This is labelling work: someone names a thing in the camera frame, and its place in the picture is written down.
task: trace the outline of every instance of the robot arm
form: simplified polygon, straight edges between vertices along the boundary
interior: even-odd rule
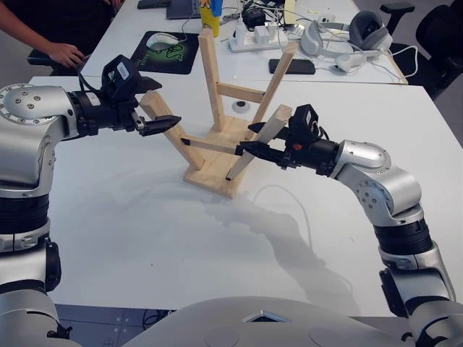
[[[261,127],[250,126],[255,132]],[[349,187],[375,229],[387,267],[380,277],[390,310],[409,319],[418,346],[456,346],[463,339],[463,305],[455,302],[438,245],[430,238],[417,180],[394,166],[377,145],[338,144],[323,134],[318,115],[305,105],[277,135],[286,141],[285,151],[260,142],[241,142],[240,147],[283,169],[306,166]]]
[[[61,279],[47,216],[54,149],[102,128],[148,136],[173,127],[179,117],[146,121],[135,113],[135,94],[160,87],[118,56],[105,67],[100,90],[66,93],[31,85],[0,90],[1,345],[77,346],[46,295]]]

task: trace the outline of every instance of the person's hand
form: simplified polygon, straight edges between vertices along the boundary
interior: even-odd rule
[[[120,9],[122,6],[122,0],[103,0],[108,5],[113,5],[116,9]]]
[[[82,64],[84,54],[76,46],[67,43],[50,42],[46,52],[51,60],[64,65],[65,67],[77,67]]]

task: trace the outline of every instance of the laptop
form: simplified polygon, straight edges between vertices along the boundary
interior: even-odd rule
[[[166,18],[168,20],[201,18],[199,0],[171,0],[167,6]]]

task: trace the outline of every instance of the vr headset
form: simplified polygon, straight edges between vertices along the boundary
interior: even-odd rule
[[[392,44],[392,37],[383,24],[381,17],[375,12],[361,11],[355,15],[350,24],[325,22],[323,26],[313,20],[304,29],[301,37],[301,48],[309,56],[326,56],[337,58],[352,52],[329,51],[323,47],[320,32],[324,29],[335,29],[349,32],[349,42],[361,49],[365,56],[379,56]]]

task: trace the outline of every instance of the white table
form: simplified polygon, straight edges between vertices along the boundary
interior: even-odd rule
[[[98,87],[99,79],[89,82]],[[205,87],[160,82],[186,131],[204,135],[211,125]],[[31,83],[78,89],[73,77]],[[231,102],[224,101],[228,114]],[[268,113],[280,103],[311,103],[332,139],[378,143],[417,177],[426,221],[462,300],[463,152],[426,92],[282,82]],[[339,182],[254,160],[236,199],[228,200],[183,182],[187,163],[162,134],[142,138],[106,129],[59,144],[56,155],[49,215],[63,269],[51,293],[58,304],[178,309],[259,295],[348,315],[390,315],[373,228]]]
[[[235,7],[236,1],[225,0],[224,6]],[[318,14],[311,14],[308,12],[308,9]],[[320,13],[333,13],[336,15],[336,21],[350,22],[358,12],[358,8],[350,0],[298,0],[296,1],[296,12],[310,19],[317,19]],[[183,22],[184,20],[167,20],[165,9],[139,10],[137,9],[137,0],[126,0],[82,70],[82,74],[84,76],[100,76],[103,67],[118,54],[124,54],[130,58],[145,32],[160,30],[180,33]],[[235,23],[227,23],[221,30],[231,35],[234,31]],[[190,20],[184,28],[187,33],[199,33],[201,31],[201,21]],[[343,47],[336,47],[336,43],[332,43],[331,47],[343,51]],[[228,47],[228,41],[221,41],[220,38],[216,39],[216,52],[221,80],[223,82],[231,82],[234,79],[268,81],[272,76],[268,72],[268,60],[279,59],[281,56],[280,50],[232,53]],[[301,59],[304,56],[296,56],[295,58]],[[333,59],[313,60],[317,68],[327,69],[334,65]],[[384,66],[396,75],[401,74],[396,69],[395,63],[386,56],[377,58],[375,64]],[[386,70],[369,63],[354,74],[331,72],[324,69],[318,69],[314,75],[286,75],[284,79],[316,82],[407,83],[405,80],[398,81],[397,78],[392,77]],[[151,72],[142,72],[142,74],[155,79],[166,76],[166,74]],[[192,77],[202,79],[204,77],[203,63],[199,53],[196,56],[191,73],[181,77],[184,79]]]

